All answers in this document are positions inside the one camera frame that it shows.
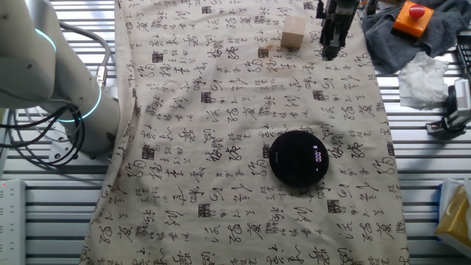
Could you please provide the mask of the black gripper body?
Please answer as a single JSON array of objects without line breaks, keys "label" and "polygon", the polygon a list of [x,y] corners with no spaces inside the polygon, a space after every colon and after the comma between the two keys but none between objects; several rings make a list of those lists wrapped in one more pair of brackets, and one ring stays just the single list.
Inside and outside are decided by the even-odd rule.
[{"label": "black gripper body", "polygon": [[316,18],[322,19],[322,38],[345,38],[359,0],[318,0]]}]

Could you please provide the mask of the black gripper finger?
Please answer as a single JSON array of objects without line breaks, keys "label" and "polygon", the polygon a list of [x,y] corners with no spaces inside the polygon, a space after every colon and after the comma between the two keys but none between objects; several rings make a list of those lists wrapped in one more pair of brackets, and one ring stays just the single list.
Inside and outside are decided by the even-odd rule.
[{"label": "black gripper finger", "polygon": [[345,35],[334,35],[332,39],[333,58],[338,56],[340,50],[345,47]]},{"label": "black gripper finger", "polygon": [[323,60],[332,60],[333,55],[330,47],[330,36],[328,33],[324,32],[321,37],[322,41],[322,59]]}]

